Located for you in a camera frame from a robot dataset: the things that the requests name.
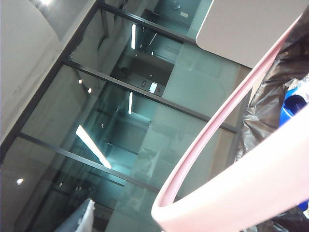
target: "glass partition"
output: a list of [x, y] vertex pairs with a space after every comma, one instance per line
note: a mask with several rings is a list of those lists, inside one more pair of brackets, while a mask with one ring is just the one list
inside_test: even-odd
[[106, 1], [195, 40], [212, 0]]
[[[196, 46], [115, 18], [112, 13], [97, 14], [71, 55], [73, 61], [196, 112], [212, 116], [249, 72]], [[93, 36], [102, 27], [99, 15], [108, 34], [103, 40]], [[226, 123], [235, 126], [241, 113], [239, 106]]]
[[159, 232], [156, 193], [17, 138], [1, 168], [1, 231], [52, 232], [86, 199], [95, 232]]
[[[63, 66], [22, 132], [160, 188], [204, 125]], [[209, 179], [217, 157], [225, 166], [233, 138], [223, 129], [212, 137], [191, 171], [197, 185]]]

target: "metal beam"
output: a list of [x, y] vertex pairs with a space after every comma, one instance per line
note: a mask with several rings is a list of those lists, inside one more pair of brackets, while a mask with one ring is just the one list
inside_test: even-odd
[[181, 35], [181, 34], [175, 32], [175, 31], [172, 31], [172, 30], [170, 30], [166, 27], [163, 27], [159, 24], [156, 24], [156, 23], [153, 23], [153, 22], [151, 22], [147, 19], [138, 17], [138, 16], [131, 14], [131, 13], [125, 11], [125, 10], [121, 10], [121, 9], [118, 9], [118, 8], [113, 7], [111, 5], [108, 5], [103, 0], [100, 0], [99, 4], [100, 4], [100, 7], [103, 10], [111, 12], [111, 13], [118, 15], [122, 18], [126, 18], [130, 21], [133, 21], [133, 22], [139, 24], [139, 25], [146, 26], [149, 29], [152, 29], [152, 30], [158, 32], [159, 34], [168, 36], [168, 37], [173, 38], [173, 39], [175, 39], [179, 42], [182, 42], [182, 43], [187, 43], [187, 44], [191, 44], [193, 46], [197, 46], [197, 43], [196, 43], [195, 40], [193, 40], [193, 39], [191, 39], [187, 36]]
[[[160, 103], [160, 104], [165, 105], [165, 106], [167, 106], [167, 107], [170, 107], [170, 108], [173, 108], [173, 109], [175, 109], [175, 110], [178, 110], [178, 111], [180, 111], [180, 112], [182, 112], [182, 113], [185, 113], [185, 114], [190, 115], [190, 116], [192, 116], [192, 117], [195, 117], [195, 118], [197, 118], [197, 119], [203, 120], [203, 121], [205, 121], [205, 122], [208, 122], [208, 121], [211, 119], [211, 117], [206, 116], [206, 115], [204, 115], [204, 114], [201, 114], [200, 112], [191, 110], [191, 109], [189, 109], [189, 108], [187, 108], [187, 107], [184, 107], [184, 106], [179, 105], [179, 104], [176, 104], [176, 103], [174, 103], [174, 102], [172, 102], [172, 101], [169, 101], [169, 100], [166, 100], [166, 99], [164, 99], [164, 98], [161, 98], [161, 97], [159, 97], [159, 96], [157, 96], [157, 95], [155, 95], [155, 94], [152, 94], [152, 93], [150, 93], [150, 92], [148, 92], [148, 91], [145, 91], [145, 90], [143, 90], [143, 89], [137, 88], [137, 87], [135, 87], [135, 86], [133, 86], [133, 85], [130, 85], [130, 84], [126, 83], [126, 82], [123, 82], [123, 81], [120, 81], [120, 80], [118, 80], [118, 79], [116, 79], [116, 78], [110, 77], [110, 76], [108, 76], [108, 75], [106, 75], [106, 74], [103, 74], [103, 73], [101, 73], [101, 72], [98, 72], [98, 71], [96, 71], [96, 70], [94, 70], [94, 69], [91, 69], [91, 68], [89, 68], [89, 67], [87, 67], [87, 66], [84, 66], [84, 65], [81, 65], [81, 64], [79, 64], [79, 63], [76, 63], [76, 62], [74, 62], [74, 61], [65, 60], [65, 61], [63, 61], [63, 63], [64, 63], [65, 65], [71, 67], [71, 68], [74, 68], [74, 69], [76, 69], [76, 70], [79, 70], [79, 71], [81, 71], [81, 72], [83, 72], [83, 73], [86, 73], [86, 74], [88, 74], [88, 75], [91, 75], [91, 76], [93, 76], [93, 77], [96, 77], [96, 78], [98, 78], [98, 79], [101, 79], [101, 80], [103, 80], [103, 81], [107, 81], [107, 82], [116, 84], [116, 85], [118, 85], [118, 86], [121, 86], [121, 87], [123, 87], [123, 88], [126, 88], [126, 89], [128, 89], [128, 90], [130, 90], [130, 91], [139, 93], [139, 94], [141, 94], [142, 96], [144, 96], [144, 97], [146, 97], [146, 98], [148, 98], [148, 99], [150, 99], [150, 100], [153, 100], [153, 101], [155, 101], [155, 102], [157, 102], [157, 103]], [[228, 125], [228, 124], [226, 124], [226, 123], [223, 123], [223, 124], [220, 126], [220, 128], [222, 128], [222, 129], [224, 129], [224, 130], [226, 130], [226, 131], [232, 132], [232, 133], [237, 133], [237, 132], [238, 132], [238, 130], [237, 130], [236, 127], [233, 127], [233, 126]]]
[[99, 163], [93, 162], [91, 160], [88, 160], [88, 159], [86, 159], [84, 157], [81, 157], [79, 155], [76, 155], [76, 154], [74, 154], [72, 152], [66, 151], [66, 150], [64, 150], [64, 149], [62, 149], [60, 147], [57, 147], [57, 146], [51, 145], [49, 143], [46, 143], [46, 142], [44, 142], [42, 140], [36, 139], [36, 138], [34, 138], [34, 137], [30, 136], [30, 135], [27, 135], [27, 134], [24, 134], [22, 132], [19, 132], [17, 134], [17, 136], [22, 138], [22, 139], [25, 139], [25, 140], [27, 140], [29, 142], [37, 144], [39, 146], [42, 146], [42, 147], [45, 147], [47, 149], [53, 150], [56, 153], [59, 153], [59, 154], [65, 156], [65, 157], [68, 157], [70, 159], [76, 160], [76, 161], [78, 161], [80, 163], [86, 164], [88, 166], [91, 166], [93, 168], [96, 168], [98, 170], [106, 172], [108, 174], [117, 176], [117, 177], [119, 177], [119, 178], [121, 178], [121, 179], [123, 179], [125, 181], [128, 181], [128, 182], [130, 182], [132, 184], [135, 184], [137, 186], [140, 186], [142, 188], [148, 189], [148, 190], [150, 190], [152, 192], [159, 192], [160, 191], [160, 189], [155, 187], [155, 186], [144, 184], [144, 183], [142, 183], [142, 182], [140, 182], [140, 181], [138, 181], [138, 180], [136, 180], [136, 179], [134, 179], [134, 178], [132, 178], [132, 177], [130, 177], [128, 175], [122, 174], [122, 173], [120, 173], [118, 171], [115, 171], [113, 169], [106, 168], [102, 164], [99, 164]]

